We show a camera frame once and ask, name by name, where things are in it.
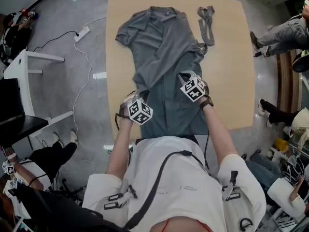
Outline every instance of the concrete floor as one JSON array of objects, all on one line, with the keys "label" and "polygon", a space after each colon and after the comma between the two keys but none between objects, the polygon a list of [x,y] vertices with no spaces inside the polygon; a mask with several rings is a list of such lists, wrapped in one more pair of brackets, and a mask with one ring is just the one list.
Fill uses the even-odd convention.
[{"label": "concrete floor", "polygon": [[[247,16],[249,29],[257,36],[265,33],[267,28],[280,24],[287,16],[284,8],[266,7],[253,0],[239,1]],[[66,31],[79,32],[85,23],[105,16],[106,10],[107,0],[44,0],[36,6],[40,18],[33,26],[29,50],[42,46]],[[59,178],[67,178],[72,187],[85,186],[89,175],[94,172],[105,172],[109,159],[107,149],[113,145],[106,79],[94,78],[95,74],[105,72],[105,27],[105,19],[90,24],[91,32],[76,45],[88,54],[93,68],[89,84],[81,93],[75,107],[80,144],[73,157],[62,167]],[[31,69],[43,70],[43,75],[29,76],[31,97],[37,116],[53,117],[72,110],[78,92],[87,81],[89,63],[84,54],[74,49],[74,36],[74,33],[69,33],[50,42],[44,49],[37,50],[63,56],[64,63],[54,64],[41,60],[32,60],[29,63]],[[255,103],[262,97],[276,104],[278,83],[275,57],[255,58],[254,66]],[[258,148],[266,151],[279,133],[275,127],[267,129],[266,118],[259,117],[257,109],[254,112],[252,127],[230,131],[240,154],[246,152],[249,155]],[[56,131],[67,144],[70,141],[71,129],[76,129],[72,116],[45,129],[38,136],[38,140],[44,139],[51,146],[52,132]],[[33,140],[36,148],[42,147],[38,140]],[[204,148],[206,137],[199,136],[198,140]],[[85,160],[81,162],[82,159],[92,161],[97,167]],[[218,166],[211,140],[207,149],[207,160],[211,169],[216,172]]]}]

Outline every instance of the seated person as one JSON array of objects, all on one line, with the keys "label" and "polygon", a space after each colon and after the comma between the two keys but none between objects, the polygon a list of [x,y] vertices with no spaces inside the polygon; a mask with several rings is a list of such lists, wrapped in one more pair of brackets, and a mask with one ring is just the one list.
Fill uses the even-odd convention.
[{"label": "seated person", "polygon": [[278,166],[261,155],[258,149],[246,161],[251,173],[260,182],[264,192],[279,206],[284,212],[292,217],[299,217],[305,214],[309,217],[309,204],[305,204],[304,200],[298,195],[298,191],[304,183],[304,178],[299,177],[297,186],[293,187],[284,179]]},{"label": "seated person", "polygon": [[267,127],[271,127],[274,123],[284,122],[285,125],[291,126],[292,130],[301,135],[298,141],[298,150],[302,150],[306,140],[309,138],[309,111],[304,108],[294,113],[286,113],[275,107],[273,104],[259,99],[258,113],[260,116],[268,113]]},{"label": "seated person", "polygon": [[[19,203],[17,198],[9,192],[13,188],[14,181],[30,185],[38,190],[47,190],[60,167],[72,157],[78,146],[77,135],[73,131],[70,132],[71,142],[65,147],[57,134],[54,133],[53,137],[55,143],[52,147],[35,150],[25,161],[19,162],[17,156],[9,160],[11,164],[14,164],[15,175],[11,181],[6,182],[3,194],[0,196],[2,205],[6,205],[3,209],[8,212],[9,218],[14,212],[15,216],[31,219],[23,204]],[[7,156],[12,154],[14,154],[13,149],[6,150]]]},{"label": "seated person", "polygon": [[29,28],[30,21],[31,16],[24,23],[13,25],[13,16],[11,14],[4,18],[3,36],[6,42],[6,46],[11,48],[11,59],[14,59],[19,54],[19,52],[27,47],[31,34],[31,29]]},{"label": "seated person", "polygon": [[274,27],[261,38],[253,32],[250,37],[256,50],[267,46],[265,57],[285,53],[292,49],[309,49],[309,6],[304,5],[301,18],[295,18]]},{"label": "seated person", "polygon": [[[229,225],[225,219],[226,201],[223,201],[222,188],[230,182],[232,171],[238,171],[235,186],[240,187],[249,200],[247,204],[253,223],[250,229],[255,231],[266,211],[263,190],[237,154],[231,136],[209,98],[204,96],[199,103],[220,166],[220,182],[203,167],[203,151],[194,136],[193,139],[175,136],[142,139],[134,146],[127,167],[133,121],[122,118],[106,174],[89,177],[83,207],[102,213],[104,219],[124,227],[148,203],[145,200],[158,181],[157,190],[152,192],[154,199],[141,221],[137,225],[134,224],[136,221],[129,223],[125,228],[132,232],[225,232]],[[192,155],[170,155],[184,150]],[[163,172],[158,175],[163,162],[166,163]],[[124,192],[123,198],[108,200],[110,196]],[[121,208],[110,208],[112,202],[117,202]]]}]

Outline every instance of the shoe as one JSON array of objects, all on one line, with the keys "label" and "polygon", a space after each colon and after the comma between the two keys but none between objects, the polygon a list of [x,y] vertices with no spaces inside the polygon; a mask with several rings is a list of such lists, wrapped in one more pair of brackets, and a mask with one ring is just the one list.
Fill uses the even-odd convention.
[{"label": "shoe", "polygon": [[270,115],[270,114],[268,114],[266,126],[267,126],[268,128],[271,128],[271,127],[272,127],[272,124],[271,124],[270,121],[269,121],[269,115]]},{"label": "shoe", "polygon": [[270,57],[269,50],[270,50],[270,45],[266,47],[266,51],[263,53],[263,56],[264,56],[265,58]]},{"label": "shoe", "polygon": [[263,107],[261,105],[261,99],[259,99],[257,105],[258,105],[257,111],[258,111],[259,115],[263,116],[265,114],[265,110],[263,109]]},{"label": "shoe", "polygon": [[257,150],[250,156],[250,160],[252,160],[253,157],[254,157],[255,155],[260,154],[261,152],[262,152],[261,149],[257,149]]},{"label": "shoe", "polygon": [[54,143],[55,143],[55,142],[59,142],[60,145],[61,145],[61,148],[64,147],[64,144],[63,144],[63,142],[60,140],[60,138],[59,138],[59,136],[58,136],[57,133],[55,133],[55,132],[53,133],[53,138],[54,138]]},{"label": "shoe", "polygon": [[241,155],[241,158],[243,158],[244,160],[246,160],[247,159],[247,154],[245,153],[245,154],[242,154]]},{"label": "shoe", "polygon": [[71,137],[71,143],[76,143],[76,145],[78,146],[78,139],[77,139],[77,135],[74,131],[71,130],[70,132],[70,137]]},{"label": "shoe", "polygon": [[251,42],[252,42],[255,50],[259,50],[261,47],[259,46],[259,43],[257,42],[257,37],[255,36],[255,34],[252,31],[250,32],[250,38],[251,38]]}]

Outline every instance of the power strip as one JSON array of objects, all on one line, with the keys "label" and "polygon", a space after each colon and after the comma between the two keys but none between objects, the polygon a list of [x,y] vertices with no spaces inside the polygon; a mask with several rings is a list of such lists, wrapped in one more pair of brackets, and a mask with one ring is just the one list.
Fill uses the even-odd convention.
[{"label": "power strip", "polygon": [[84,29],[79,32],[79,36],[74,37],[75,42],[76,43],[79,42],[89,32],[90,32],[89,27],[84,27]]}]

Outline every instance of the sleeve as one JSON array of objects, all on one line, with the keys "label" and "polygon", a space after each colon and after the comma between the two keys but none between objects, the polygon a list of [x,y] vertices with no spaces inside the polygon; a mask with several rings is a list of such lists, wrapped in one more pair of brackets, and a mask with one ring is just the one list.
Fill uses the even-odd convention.
[{"label": "sleeve", "polygon": [[305,209],[306,209],[305,202],[299,195],[293,201],[291,201],[291,204],[294,209],[299,211],[300,214],[305,212]]},{"label": "sleeve", "polygon": [[261,185],[239,155],[228,155],[221,162],[218,172],[221,185],[225,186],[229,183],[231,171],[238,171],[236,186],[240,187],[249,199],[254,214],[254,223],[259,224],[266,212],[266,199]]},{"label": "sleeve", "polygon": [[309,129],[306,129],[298,141],[298,147],[297,147],[298,150],[302,150],[306,140],[308,139],[308,136],[309,136]]},{"label": "sleeve", "polygon": [[123,227],[128,221],[127,203],[121,208],[104,209],[105,204],[111,203],[108,198],[120,192],[121,185],[121,179],[115,175],[92,174],[88,180],[82,207],[97,211],[103,215],[105,220]]}]

